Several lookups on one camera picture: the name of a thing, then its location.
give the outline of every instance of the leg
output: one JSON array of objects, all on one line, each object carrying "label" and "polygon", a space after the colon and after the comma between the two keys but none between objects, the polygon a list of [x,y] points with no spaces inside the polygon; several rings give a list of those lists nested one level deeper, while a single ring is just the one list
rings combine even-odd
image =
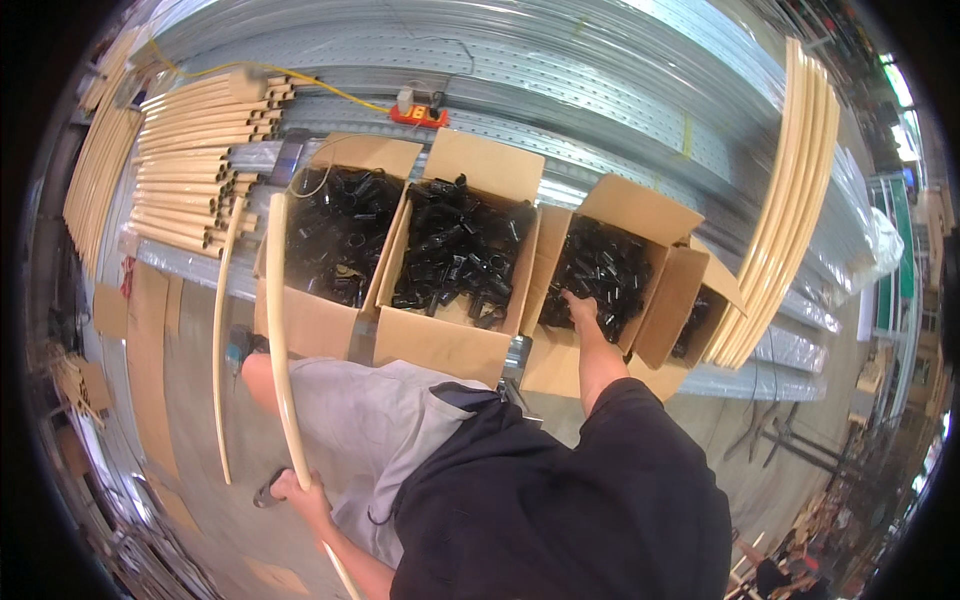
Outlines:
[{"label": "leg", "polygon": [[243,362],[240,374],[253,400],[268,413],[279,418],[280,409],[276,405],[274,370],[270,364],[270,354],[251,354]]},{"label": "leg", "polygon": [[734,542],[737,548],[740,548],[740,551],[743,552],[743,556],[747,557],[747,560],[750,563],[757,567],[760,563],[763,562],[767,557],[763,556],[763,553],[751,546],[749,543],[744,541],[741,538],[737,538]]}]

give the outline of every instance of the person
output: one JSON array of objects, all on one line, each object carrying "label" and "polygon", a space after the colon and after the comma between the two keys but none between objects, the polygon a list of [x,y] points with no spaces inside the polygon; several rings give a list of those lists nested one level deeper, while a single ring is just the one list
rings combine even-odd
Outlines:
[{"label": "person", "polygon": [[756,593],[761,598],[828,600],[827,580],[818,577],[805,565],[802,547],[792,550],[787,558],[789,572],[793,574],[791,576],[739,536],[734,544],[756,569]]},{"label": "person", "polygon": [[[304,491],[285,470],[271,494],[287,500],[371,600],[723,597],[730,509],[703,450],[630,377],[600,331],[596,300],[563,294],[580,338],[586,416],[573,449],[479,382],[403,361],[376,370],[328,359],[293,364],[301,428],[373,464],[372,492],[370,481],[364,493],[348,485],[332,506],[317,471]],[[242,373],[253,397],[278,414],[269,363],[252,353]],[[343,371],[347,383],[337,379]],[[324,429],[318,420],[333,422]],[[428,421],[441,424],[439,436]],[[401,441],[384,442],[378,431]],[[357,449],[355,440],[376,448]]]}]

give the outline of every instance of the open cardboard box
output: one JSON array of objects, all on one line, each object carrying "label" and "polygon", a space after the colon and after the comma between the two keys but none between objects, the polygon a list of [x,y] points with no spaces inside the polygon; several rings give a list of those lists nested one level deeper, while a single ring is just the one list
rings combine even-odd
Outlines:
[{"label": "open cardboard box", "polygon": [[[540,187],[544,159],[489,139],[440,129],[423,168],[423,179],[453,181],[467,175],[470,191],[484,202],[507,207],[533,201]],[[379,367],[394,360],[434,371],[475,379],[496,386],[507,358],[510,341],[518,334],[527,289],[533,272],[540,214],[520,245],[514,266],[514,291],[506,318],[494,330],[474,327],[467,316],[467,299],[461,296],[435,317],[393,308],[394,288],[403,268],[410,237],[413,206],[405,204],[389,252],[376,305],[380,308],[373,363]]]},{"label": "open cardboard box", "polygon": [[[568,211],[564,215],[560,212],[562,209],[548,209],[546,206],[541,210],[543,225],[537,261],[527,300],[528,309],[521,328],[524,335],[533,338],[533,345],[520,389],[577,397],[580,395],[580,375],[577,371],[580,361],[579,339],[572,329],[537,323],[547,286],[564,248],[572,215]],[[614,174],[607,174],[597,182],[577,213],[619,227],[648,241],[645,258],[653,271],[643,291],[643,310],[627,323],[616,344],[627,355],[636,345],[644,324],[652,321],[649,312],[653,296],[672,262],[670,258],[679,250],[673,248],[673,244],[684,240],[704,218],[652,189]],[[652,323],[646,331],[648,336],[668,338],[672,335],[676,341],[682,328],[683,321],[679,325]]]},{"label": "open cardboard box", "polygon": [[[686,268],[691,271],[699,271],[700,265],[705,265],[701,283],[696,286],[693,296],[696,298],[696,294],[699,293],[700,286],[702,285],[708,294],[709,311],[703,324],[690,337],[684,358],[674,358],[670,355],[670,350],[673,349],[671,345],[663,359],[660,360],[655,367],[651,366],[649,361],[641,358],[639,354],[635,354],[627,365],[630,375],[646,383],[647,387],[650,388],[661,402],[665,402],[672,395],[676,394],[680,385],[684,382],[684,379],[686,379],[686,374],[700,363],[704,353],[709,348],[713,335],[716,333],[717,327],[720,325],[720,320],[723,318],[727,307],[730,306],[732,309],[746,314],[746,308],[744,307],[743,297],[740,295],[740,286],[736,281],[736,277],[727,270],[727,267],[720,262],[720,259],[717,258],[713,252],[704,246],[703,242],[690,236],[688,248],[677,248],[674,250],[686,251],[678,255],[684,257],[681,265],[685,265]],[[690,252],[695,252],[702,258],[697,259],[691,257]],[[683,279],[683,271],[681,269],[678,269],[676,277]],[[663,280],[661,280],[661,290],[664,290],[664,293],[662,296],[660,292],[655,295],[654,304],[651,306],[651,315],[656,314],[657,318],[674,319],[680,313],[680,308],[679,305],[671,308],[671,302],[676,302],[677,300],[672,298],[669,291],[663,288],[662,283]],[[681,282],[681,287],[686,290],[689,288],[689,285]],[[689,307],[686,308],[684,321],[686,320],[686,315],[689,315],[692,306],[691,300]]]},{"label": "open cardboard box", "polygon": [[[421,144],[376,135],[331,133],[310,159],[310,167],[325,169],[332,161],[335,166],[349,169],[383,169],[387,175],[406,181],[422,148]],[[380,260],[373,270],[370,289],[361,308],[343,306],[339,302],[307,294],[289,286],[283,287],[283,303],[286,307],[284,328],[290,351],[301,356],[347,359],[357,317],[363,314],[372,318],[376,314],[376,295],[383,280],[400,218],[407,205],[406,192],[407,185],[404,183],[394,220],[390,223]],[[259,277],[256,283],[253,331],[262,335],[267,334],[267,283],[263,277],[266,273],[266,246],[264,237],[253,268],[253,273]]]}]

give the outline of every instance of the red power strip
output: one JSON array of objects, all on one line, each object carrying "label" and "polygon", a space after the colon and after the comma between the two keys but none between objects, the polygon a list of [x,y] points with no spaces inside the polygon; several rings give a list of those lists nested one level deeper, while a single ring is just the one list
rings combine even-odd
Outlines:
[{"label": "red power strip", "polygon": [[434,130],[450,124],[450,117],[446,114],[446,109],[440,111],[440,118],[433,119],[430,118],[430,107],[427,105],[412,105],[409,110],[402,114],[399,107],[394,105],[390,109],[390,118],[398,123],[420,125]]}]

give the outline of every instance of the black cable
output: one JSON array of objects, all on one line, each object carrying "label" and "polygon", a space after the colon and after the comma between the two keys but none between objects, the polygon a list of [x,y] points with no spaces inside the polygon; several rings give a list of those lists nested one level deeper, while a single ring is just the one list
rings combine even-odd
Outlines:
[{"label": "black cable", "polygon": [[455,77],[458,76],[458,75],[468,75],[468,76],[473,75],[473,71],[474,71],[474,69],[476,69],[476,59],[473,57],[473,54],[470,52],[469,48],[467,48],[467,43],[466,43],[466,42],[464,42],[462,39],[460,39],[460,38],[458,38],[458,37],[414,36],[414,33],[413,33],[412,31],[410,31],[410,28],[409,28],[409,27],[407,27],[406,21],[403,20],[403,18],[400,16],[399,12],[397,12],[396,9],[394,8],[394,5],[392,5],[392,4],[389,2],[389,0],[383,0],[383,4],[384,4],[384,6],[386,6],[386,7],[390,10],[390,12],[392,12],[392,13],[394,14],[394,18],[397,20],[397,22],[399,22],[400,27],[403,28],[403,31],[405,31],[405,32],[407,33],[407,35],[408,35],[408,37],[410,37],[410,39],[439,39],[439,40],[441,40],[441,41],[452,41],[452,42],[455,42],[455,43],[460,44],[460,47],[464,49],[464,54],[466,54],[466,55],[468,56],[468,58],[470,59],[470,70],[469,70],[469,71],[456,71],[456,72],[454,72],[454,73],[451,73],[451,74],[446,78],[446,83],[444,84],[444,88],[443,88],[442,90],[440,90],[440,92],[441,92],[444,96],[446,95],[446,90],[450,87],[450,82],[453,81],[453,78],[455,78]]}]

